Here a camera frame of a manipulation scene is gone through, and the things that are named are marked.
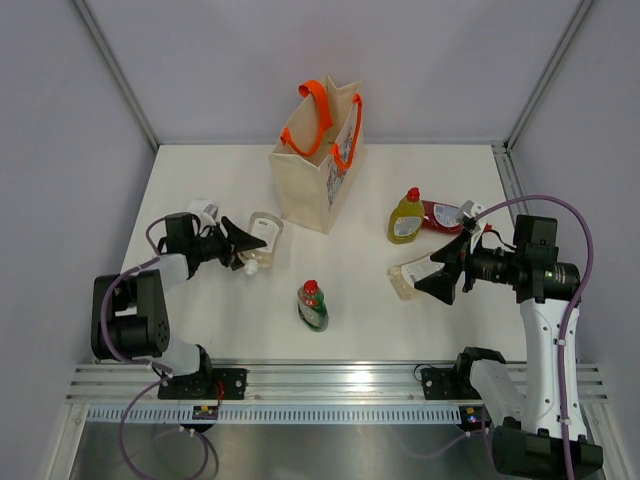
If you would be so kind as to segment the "red dish soap bottle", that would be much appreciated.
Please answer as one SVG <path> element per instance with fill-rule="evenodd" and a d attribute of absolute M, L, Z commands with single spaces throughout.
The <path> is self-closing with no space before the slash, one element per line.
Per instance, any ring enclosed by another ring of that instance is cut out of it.
<path fill-rule="evenodd" d="M 448 235 L 458 235 L 464 227 L 456 220 L 459 208 L 449 204 L 423 200 L 424 218 L 421 228 Z"/>

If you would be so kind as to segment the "beige canvas bag orange handles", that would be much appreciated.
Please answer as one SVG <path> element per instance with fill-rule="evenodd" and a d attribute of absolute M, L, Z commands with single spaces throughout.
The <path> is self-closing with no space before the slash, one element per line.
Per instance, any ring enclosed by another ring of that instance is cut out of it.
<path fill-rule="evenodd" d="M 284 218 L 327 234 L 367 154 L 361 83 L 338 87 L 326 75 L 298 91 L 269 161 Z"/>

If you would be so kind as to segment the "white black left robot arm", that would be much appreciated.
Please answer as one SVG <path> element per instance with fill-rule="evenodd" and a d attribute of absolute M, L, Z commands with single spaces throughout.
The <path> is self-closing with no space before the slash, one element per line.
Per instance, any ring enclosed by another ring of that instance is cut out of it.
<path fill-rule="evenodd" d="M 98 360 L 142 365 L 156 373 L 162 400 L 242 400 L 246 370 L 216 367 L 203 346 L 172 334 L 166 294 L 193 278 L 203 263 L 239 269 L 241 253 L 266 243 L 228 218 L 202 225 L 196 214 L 180 212 L 160 222 L 165 234 L 151 244 L 151 259 L 95 279 L 91 350 Z"/>

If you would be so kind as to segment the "clear soap bottle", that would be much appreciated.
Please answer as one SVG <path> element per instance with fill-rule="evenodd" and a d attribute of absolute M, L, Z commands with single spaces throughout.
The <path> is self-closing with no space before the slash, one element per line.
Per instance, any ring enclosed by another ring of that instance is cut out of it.
<path fill-rule="evenodd" d="M 401 300 L 411 300 L 419 291 L 414 284 L 429 275 L 439 271 L 443 264 L 434 262 L 428 253 L 409 262 L 392 266 L 387 271 L 387 277 Z"/>
<path fill-rule="evenodd" d="M 252 276 L 261 269 L 273 265 L 278 240 L 284 230 L 283 221 L 267 212 L 254 212 L 249 220 L 248 233 L 262 240 L 265 245 L 253 250 L 240 252 L 243 271 Z"/>

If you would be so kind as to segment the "green dish soap bottle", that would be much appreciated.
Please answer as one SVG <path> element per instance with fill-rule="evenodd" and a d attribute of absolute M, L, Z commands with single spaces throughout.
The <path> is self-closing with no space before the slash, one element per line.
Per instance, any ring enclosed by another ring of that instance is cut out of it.
<path fill-rule="evenodd" d="M 324 292 L 316 280 L 307 280 L 297 292 L 297 308 L 301 321 L 314 332 L 324 331 L 329 314 Z"/>

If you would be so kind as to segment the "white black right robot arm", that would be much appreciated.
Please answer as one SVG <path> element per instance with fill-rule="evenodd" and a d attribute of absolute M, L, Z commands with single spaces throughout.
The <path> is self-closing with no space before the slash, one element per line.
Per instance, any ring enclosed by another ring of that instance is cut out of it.
<path fill-rule="evenodd" d="M 504 356 L 467 347 L 448 369 L 420 371 L 428 400 L 479 399 L 494 423 L 490 456 L 498 473 L 527 479 L 585 479 L 604 463 L 588 439 L 577 389 L 575 330 L 581 277 L 558 259 L 557 222 L 520 215 L 513 244 L 488 249 L 488 228 L 467 215 L 463 230 L 431 255 L 439 270 L 416 282 L 417 290 L 447 305 L 456 283 L 470 291 L 480 280 L 515 292 L 526 341 L 526 389 L 511 380 Z"/>

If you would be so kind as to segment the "yellow dish soap bottle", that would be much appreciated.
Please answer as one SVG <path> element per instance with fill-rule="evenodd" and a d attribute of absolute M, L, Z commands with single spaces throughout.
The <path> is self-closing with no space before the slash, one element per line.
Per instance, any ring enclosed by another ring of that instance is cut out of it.
<path fill-rule="evenodd" d="M 418 187 L 410 188 L 392 211 L 387 227 L 387 238 L 393 244 L 413 242 L 421 229 L 425 208 Z"/>

